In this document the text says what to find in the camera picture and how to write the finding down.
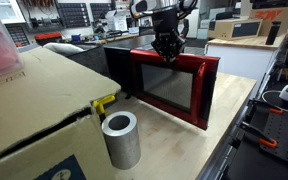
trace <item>red frame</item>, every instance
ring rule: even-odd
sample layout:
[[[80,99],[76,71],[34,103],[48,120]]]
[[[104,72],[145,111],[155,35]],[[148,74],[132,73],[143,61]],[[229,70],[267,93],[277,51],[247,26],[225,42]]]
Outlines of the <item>red frame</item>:
[[[145,101],[148,104],[166,111],[190,124],[193,124],[194,126],[206,130],[208,118],[205,119],[201,118],[200,116],[202,91],[205,89],[203,88],[205,85],[204,79],[207,74],[216,74],[218,61],[219,58],[180,54],[176,60],[174,60],[171,64],[168,64],[154,51],[132,50],[131,63],[133,65],[134,83],[136,85],[135,95],[138,99]],[[164,67],[193,74],[190,112],[183,111],[144,93],[143,89],[141,89],[140,85],[138,84],[140,82],[138,79],[142,78],[140,77],[142,74],[140,74],[138,70],[140,64]]]

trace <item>wire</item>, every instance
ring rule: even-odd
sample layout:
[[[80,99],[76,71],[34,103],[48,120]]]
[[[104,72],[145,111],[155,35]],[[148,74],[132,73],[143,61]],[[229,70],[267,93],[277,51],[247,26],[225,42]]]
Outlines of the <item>wire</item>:
[[[267,94],[267,93],[281,93],[281,91],[277,91],[277,90],[266,91],[266,92],[264,92],[264,93],[262,94],[262,99],[263,99],[263,101],[264,101],[265,103],[269,104],[270,106],[275,107],[275,108],[280,109],[280,110],[283,110],[283,111],[285,111],[285,112],[288,112],[288,109],[285,109],[285,108],[282,108],[282,107],[279,107],[279,106],[276,106],[276,105],[274,105],[274,104],[269,103],[269,102],[265,99],[265,97],[264,97],[265,94]]]

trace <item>black container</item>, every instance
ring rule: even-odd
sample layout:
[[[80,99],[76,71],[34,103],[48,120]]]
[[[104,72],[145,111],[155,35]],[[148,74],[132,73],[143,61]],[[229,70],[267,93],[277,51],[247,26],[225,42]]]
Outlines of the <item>black container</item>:
[[[266,45],[274,44],[275,38],[277,36],[278,30],[280,29],[281,22],[280,21],[273,21],[270,33],[267,36]]]

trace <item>yellow clip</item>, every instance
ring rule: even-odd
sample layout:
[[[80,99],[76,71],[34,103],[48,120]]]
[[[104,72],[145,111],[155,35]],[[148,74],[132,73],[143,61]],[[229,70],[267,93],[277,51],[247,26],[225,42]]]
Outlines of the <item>yellow clip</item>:
[[[97,114],[98,115],[105,114],[104,104],[107,104],[107,103],[112,102],[114,100],[115,100],[115,95],[111,95],[111,96],[107,96],[103,99],[93,101],[93,106],[95,107]]]

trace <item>metal cylinder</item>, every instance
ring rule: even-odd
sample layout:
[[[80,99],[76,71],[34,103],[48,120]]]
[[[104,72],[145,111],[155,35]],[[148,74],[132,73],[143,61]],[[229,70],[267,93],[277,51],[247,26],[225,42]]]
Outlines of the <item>metal cylinder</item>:
[[[113,113],[103,121],[102,130],[113,166],[123,170],[135,166],[141,157],[135,115]]]

